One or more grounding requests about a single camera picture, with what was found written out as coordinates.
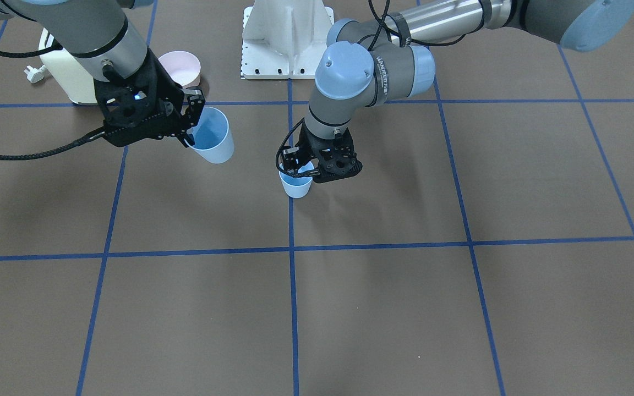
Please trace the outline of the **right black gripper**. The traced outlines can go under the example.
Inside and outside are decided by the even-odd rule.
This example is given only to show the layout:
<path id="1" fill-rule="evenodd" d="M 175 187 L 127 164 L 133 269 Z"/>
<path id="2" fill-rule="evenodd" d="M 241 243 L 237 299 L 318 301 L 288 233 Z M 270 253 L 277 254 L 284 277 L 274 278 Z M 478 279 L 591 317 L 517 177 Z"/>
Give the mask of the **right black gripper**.
<path id="1" fill-rule="evenodd" d="M 143 139 L 177 138 L 195 146 L 197 125 L 206 99 L 198 85 L 174 82 L 151 50 L 139 70 L 124 78 L 110 60 L 102 61 L 106 81 L 95 81 L 95 96 L 104 121 L 102 137 L 123 147 Z"/>

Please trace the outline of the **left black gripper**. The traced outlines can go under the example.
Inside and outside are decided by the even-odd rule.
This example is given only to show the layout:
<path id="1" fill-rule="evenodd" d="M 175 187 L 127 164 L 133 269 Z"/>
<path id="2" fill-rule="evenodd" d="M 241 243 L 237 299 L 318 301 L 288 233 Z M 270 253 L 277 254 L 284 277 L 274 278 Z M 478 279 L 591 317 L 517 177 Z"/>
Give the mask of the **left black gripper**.
<path id="1" fill-rule="evenodd" d="M 297 124 L 283 141 L 283 172 L 292 177 L 311 176 L 315 183 L 327 183 L 354 177 L 362 169 L 348 128 L 337 131 L 334 139 L 322 139 Z"/>

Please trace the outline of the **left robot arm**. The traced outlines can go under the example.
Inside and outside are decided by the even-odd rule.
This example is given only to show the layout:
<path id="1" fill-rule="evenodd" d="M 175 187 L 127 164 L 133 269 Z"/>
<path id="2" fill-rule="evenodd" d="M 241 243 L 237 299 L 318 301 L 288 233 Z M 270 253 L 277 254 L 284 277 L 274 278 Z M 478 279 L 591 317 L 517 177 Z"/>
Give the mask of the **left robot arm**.
<path id="1" fill-rule="evenodd" d="M 356 110 L 427 92 L 435 80 L 432 47 L 447 47 L 483 29 L 514 28 L 576 52 L 617 35 L 634 1 L 435 1 L 372 21 L 338 20 L 315 71 L 297 143 L 275 155 L 280 175 L 315 183 L 362 170 L 349 123 Z"/>

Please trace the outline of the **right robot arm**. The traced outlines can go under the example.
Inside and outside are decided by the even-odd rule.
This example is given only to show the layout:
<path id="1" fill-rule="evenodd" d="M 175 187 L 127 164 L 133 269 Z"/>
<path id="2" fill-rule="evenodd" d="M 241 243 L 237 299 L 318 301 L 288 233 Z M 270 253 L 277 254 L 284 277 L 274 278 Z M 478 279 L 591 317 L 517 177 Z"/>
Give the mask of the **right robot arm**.
<path id="1" fill-rule="evenodd" d="M 192 128 L 205 105 L 200 87 L 174 82 L 136 30 L 124 8 L 141 1 L 0 1 L 0 20 L 40 23 L 93 78 L 103 126 L 55 150 L 24 155 L 36 160 L 103 138 L 123 147 L 143 139 L 195 143 Z"/>

